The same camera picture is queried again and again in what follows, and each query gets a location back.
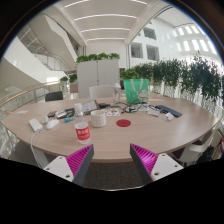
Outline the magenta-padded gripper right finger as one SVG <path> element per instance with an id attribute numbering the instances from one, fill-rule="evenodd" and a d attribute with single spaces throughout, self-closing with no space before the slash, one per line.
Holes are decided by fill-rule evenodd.
<path id="1" fill-rule="evenodd" d="M 130 155 L 144 185 L 182 169 L 182 166 L 166 153 L 155 154 L 135 144 L 130 145 Z"/>

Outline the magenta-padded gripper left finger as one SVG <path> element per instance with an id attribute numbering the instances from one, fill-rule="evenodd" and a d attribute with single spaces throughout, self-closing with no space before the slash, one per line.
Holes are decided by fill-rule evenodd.
<path id="1" fill-rule="evenodd" d="M 94 146 L 90 144 L 67 157 L 58 156 L 44 170 L 81 186 L 93 155 Z"/>

